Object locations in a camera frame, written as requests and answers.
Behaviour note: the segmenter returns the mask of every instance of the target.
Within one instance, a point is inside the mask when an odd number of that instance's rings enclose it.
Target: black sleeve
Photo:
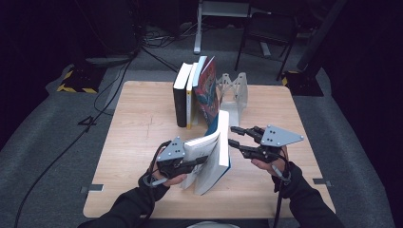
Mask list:
[[[280,195],[284,199],[290,199],[290,210],[304,227],[344,227],[336,214],[326,205],[320,193],[312,188],[303,178],[302,171],[290,162],[291,181],[282,185]],[[280,179],[273,177],[275,191],[279,190]]]
[[[155,201],[160,200],[169,187],[163,184],[152,188]],[[113,204],[112,208],[101,217],[83,223],[79,228],[87,227],[137,227],[140,224],[140,215],[146,215],[152,210],[152,199],[149,197],[149,187],[139,179],[139,187],[121,194]]]

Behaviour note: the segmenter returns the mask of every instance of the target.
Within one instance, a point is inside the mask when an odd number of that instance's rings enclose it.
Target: book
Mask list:
[[[177,125],[186,127],[186,83],[192,65],[183,63],[174,81],[173,95]]]
[[[185,162],[208,156],[207,161],[197,165],[181,183],[183,189],[194,183],[196,195],[205,194],[231,167],[228,150],[228,112],[221,110],[210,127],[215,130],[208,129],[205,136],[183,144]]]
[[[197,83],[193,84],[193,90],[207,125],[210,125],[220,110],[216,91],[216,63],[214,56],[202,69]]]
[[[186,84],[186,128],[191,129],[192,124],[197,124],[196,114],[196,96],[193,92],[193,78],[195,77],[198,63],[193,63],[189,78]]]

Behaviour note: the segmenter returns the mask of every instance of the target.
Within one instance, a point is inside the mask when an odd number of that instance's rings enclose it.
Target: chair leg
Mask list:
[[[242,48],[245,46],[245,37],[242,35],[242,39],[240,41],[240,49],[238,50],[238,56],[237,56],[237,62],[235,63],[235,71],[238,70],[238,63],[240,62],[240,52],[242,51]]]
[[[282,61],[281,68],[279,69],[279,72],[278,72],[278,76],[277,76],[277,78],[276,78],[276,81],[278,81],[279,78],[281,77],[282,70],[284,69],[285,63],[287,62],[288,55],[290,54],[292,47],[293,47],[293,45],[290,45],[290,46],[288,47],[288,49],[287,49],[287,53],[285,54],[284,60]]]

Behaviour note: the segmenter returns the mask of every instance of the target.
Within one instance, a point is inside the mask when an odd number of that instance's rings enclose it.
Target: colorful book cover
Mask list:
[[[220,110],[220,103],[216,92],[216,63],[214,57],[210,59],[201,71],[198,84],[193,90],[199,102],[201,112],[210,125]]]

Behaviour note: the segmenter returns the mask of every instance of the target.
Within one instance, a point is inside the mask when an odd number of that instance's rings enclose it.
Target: white book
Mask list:
[[[229,114],[220,110],[217,120],[217,129],[204,137],[200,137],[183,144],[186,153],[184,161],[193,161],[196,158],[208,156],[205,163],[195,167],[192,173],[182,182],[185,189],[195,182],[195,194],[203,195],[211,189],[230,168],[228,151]]]
[[[193,92],[193,78],[196,75],[198,63],[193,63],[190,70],[189,79],[186,84],[186,128],[192,128],[192,125],[198,124],[196,116],[196,95]]]

